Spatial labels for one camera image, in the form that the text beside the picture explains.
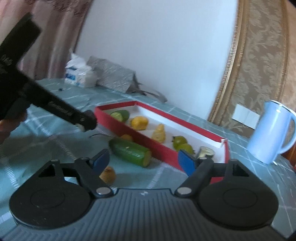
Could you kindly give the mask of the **person left hand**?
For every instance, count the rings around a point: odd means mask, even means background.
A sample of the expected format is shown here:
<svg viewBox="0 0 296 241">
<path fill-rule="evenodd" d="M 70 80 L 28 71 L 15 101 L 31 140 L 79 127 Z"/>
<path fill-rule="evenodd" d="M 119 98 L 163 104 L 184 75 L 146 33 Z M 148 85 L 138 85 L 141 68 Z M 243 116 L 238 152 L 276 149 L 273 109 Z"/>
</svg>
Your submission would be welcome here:
<svg viewBox="0 0 296 241">
<path fill-rule="evenodd" d="M 11 135 L 11 132 L 13 132 L 22 122 L 27 119 L 27 115 L 27 111 L 25 111 L 15 119 L 1 120 L 0 144 L 3 144 L 3 142 Z"/>
</svg>

